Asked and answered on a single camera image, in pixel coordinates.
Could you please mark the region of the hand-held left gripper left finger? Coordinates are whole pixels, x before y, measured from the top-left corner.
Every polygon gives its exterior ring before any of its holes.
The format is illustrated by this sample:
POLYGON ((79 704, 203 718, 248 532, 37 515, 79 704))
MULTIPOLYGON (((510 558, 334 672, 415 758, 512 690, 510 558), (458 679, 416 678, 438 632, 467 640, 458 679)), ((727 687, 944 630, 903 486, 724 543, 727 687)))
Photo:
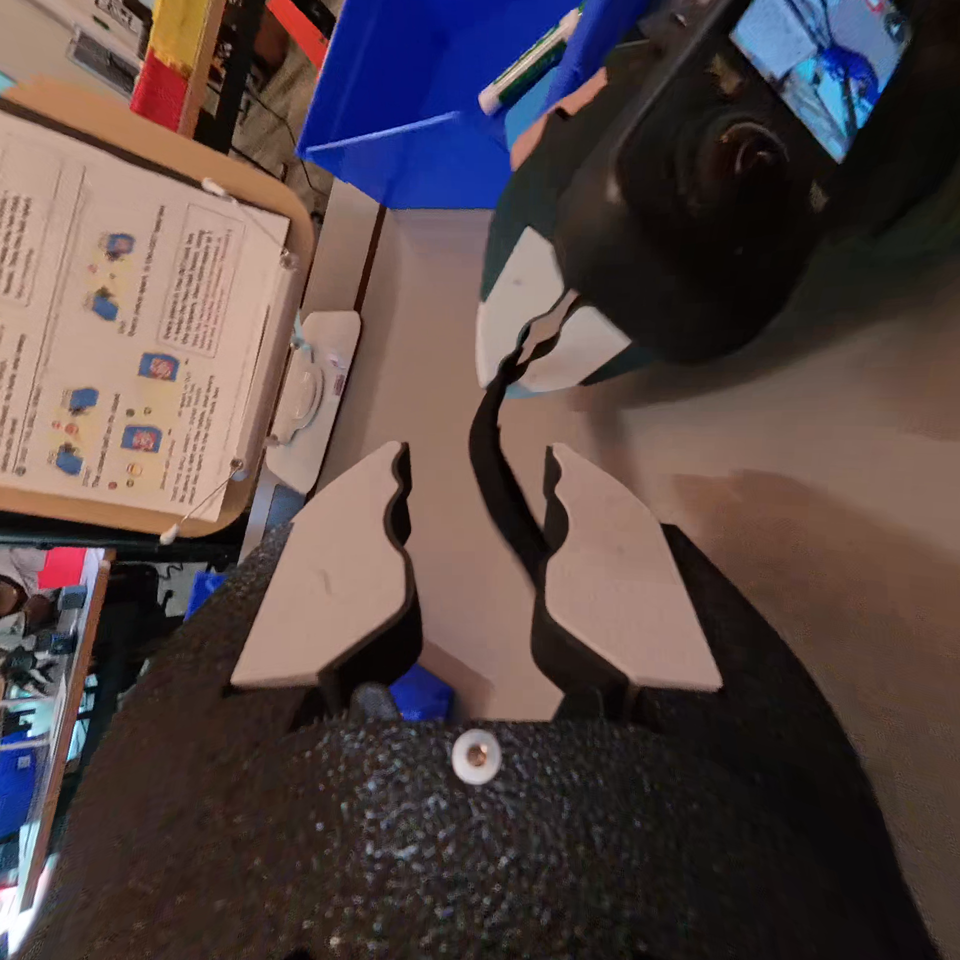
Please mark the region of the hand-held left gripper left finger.
POLYGON ((304 690, 329 714, 390 687, 423 651, 412 558, 409 444, 389 440, 291 522, 230 692, 304 690))

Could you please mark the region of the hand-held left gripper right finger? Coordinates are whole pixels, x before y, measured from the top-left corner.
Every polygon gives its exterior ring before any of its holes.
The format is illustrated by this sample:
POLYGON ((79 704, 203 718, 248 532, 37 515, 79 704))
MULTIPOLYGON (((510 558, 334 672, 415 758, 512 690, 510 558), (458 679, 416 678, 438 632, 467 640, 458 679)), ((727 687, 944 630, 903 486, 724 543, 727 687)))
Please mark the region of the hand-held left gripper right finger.
POLYGON ((608 715, 642 690, 716 693, 724 680, 661 522, 577 453, 547 449, 534 663, 563 694, 594 690, 608 715))

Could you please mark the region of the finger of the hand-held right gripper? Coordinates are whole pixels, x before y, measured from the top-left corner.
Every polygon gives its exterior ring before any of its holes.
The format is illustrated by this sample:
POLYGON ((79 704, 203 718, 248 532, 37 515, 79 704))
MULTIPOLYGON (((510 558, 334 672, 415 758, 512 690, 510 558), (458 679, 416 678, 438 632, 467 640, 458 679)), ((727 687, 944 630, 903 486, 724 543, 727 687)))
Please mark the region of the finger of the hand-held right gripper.
POLYGON ((564 320, 558 342, 528 366, 506 396, 534 397, 575 388, 632 345, 594 306, 576 306, 564 320))
POLYGON ((555 359, 555 355, 569 351, 568 327, 575 316, 574 306, 575 297, 566 289, 553 246, 532 226, 525 226, 478 306, 475 371, 479 385, 488 387, 503 359, 517 349, 522 333, 546 319, 546 329, 535 333, 534 345, 550 338, 556 342, 527 369, 523 390, 570 389, 577 381, 570 372, 570 360, 555 359))

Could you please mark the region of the green dry-erase marker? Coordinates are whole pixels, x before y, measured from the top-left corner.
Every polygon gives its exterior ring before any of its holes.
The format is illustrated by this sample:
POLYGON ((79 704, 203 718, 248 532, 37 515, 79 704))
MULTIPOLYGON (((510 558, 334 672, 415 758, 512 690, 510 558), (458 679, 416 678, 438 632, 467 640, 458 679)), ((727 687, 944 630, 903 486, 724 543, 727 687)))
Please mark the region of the green dry-erase marker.
POLYGON ((479 109, 489 117, 515 106, 562 61, 582 18, 576 6, 478 94, 479 109))

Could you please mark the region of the person's right hand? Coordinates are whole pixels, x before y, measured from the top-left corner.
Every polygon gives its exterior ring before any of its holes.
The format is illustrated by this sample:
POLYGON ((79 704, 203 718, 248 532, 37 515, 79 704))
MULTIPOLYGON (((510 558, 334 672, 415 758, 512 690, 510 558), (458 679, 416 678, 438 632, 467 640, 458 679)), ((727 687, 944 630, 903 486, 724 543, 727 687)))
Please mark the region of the person's right hand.
POLYGON ((560 99, 549 109, 525 126, 510 146, 510 171, 517 172, 524 162, 534 152, 545 128, 552 119, 566 121, 579 113, 594 101, 598 94, 608 85, 608 70, 601 67, 590 79, 581 84, 576 90, 560 99))

